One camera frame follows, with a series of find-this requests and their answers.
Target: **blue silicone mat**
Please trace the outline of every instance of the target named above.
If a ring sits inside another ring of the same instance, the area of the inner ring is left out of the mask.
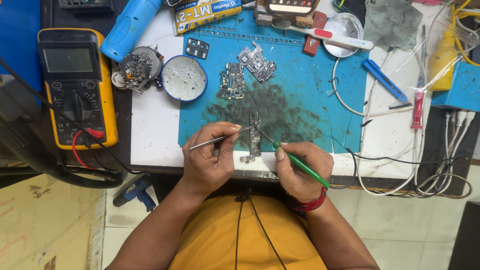
[[[332,95],[332,68],[335,57],[320,46],[314,57],[302,53],[302,33],[257,26],[253,11],[227,17],[184,34],[184,48],[189,37],[210,44],[206,60],[197,59],[208,76],[204,94],[193,102],[180,105],[179,144],[207,123],[231,121],[247,126],[249,114],[257,114],[262,130],[273,140],[311,141],[327,152],[346,153],[360,150],[362,117],[345,109]],[[245,98],[221,97],[220,71],[225,64],[240,62],[237,55],[252,41],[262,47],[263,56],[272,59],[277,69],[260,84],[246,68]],[[357,52],[340,59],[336,69],[337,89],[352,109],[363,111],[367,71],[361,66],[369,54]],[[240,135],[235,150],[249,149],[248,132]],[[262,151],[274,151],[272,143],[262,138]]]

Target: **multimeter knob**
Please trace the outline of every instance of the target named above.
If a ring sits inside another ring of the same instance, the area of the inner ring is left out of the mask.
[[[63,113],[77,123],[87,120],[92,112],[92,103],[86,96],[73,94],[63,100]]]

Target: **hand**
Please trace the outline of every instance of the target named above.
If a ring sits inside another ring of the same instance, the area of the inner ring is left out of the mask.
[[[305,163],[325,180],[332,175],[332,156],[311,142],[281,143],[275,153],[276,172],[282,187],[300,202],[318,199],[323,185],[297,166],[292,167],[285,152],[303,157]]]
[[[182,147],[184,185],[195,195],[208,196],[221,187],[233,174],[233,143],[238,139],[241,128],[230,122],[205,125],[193,134]],[[218,157],[212,155],[214,145],[207,145],[191,152],[191,147],[220,136],[228,136],[219,142]]]

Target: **white toothbrush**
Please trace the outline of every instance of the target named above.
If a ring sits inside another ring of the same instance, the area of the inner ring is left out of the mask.
[[[345,37],[337,34],[333,34],[330,31],[326,31],[320,28],[311,28],[311,29],[305,29],[305,28],[300,28],[300,27],[294,27],[290,25],[290,21],[285,21],[285,20],[277,20],[272,22],[272,26],[280,29],[290,29],[302,33],[306,33],[312,37],[317,37],[323,40],[329,40],[333,41],[336,43],[360,48],[360,49],[367,49],[371,50],[373,49],[373,43],[371,41],[367,40],[362,40],[358,38],[353,38],[353,37]]]

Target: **round tin container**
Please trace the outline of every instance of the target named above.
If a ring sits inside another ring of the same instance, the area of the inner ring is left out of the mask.
[[[192,101],[199,98],[207,87],[207,74],[193,57],[177,55],[162,68],[163,89],[172,98]]]
[[[350,13],[336,14],[326,22],[324,30],[333,34],[363,39],[363,28],[360,21]],[[354,54],[358,48],[324,40],[325,50],[336,57],[347,57]]]

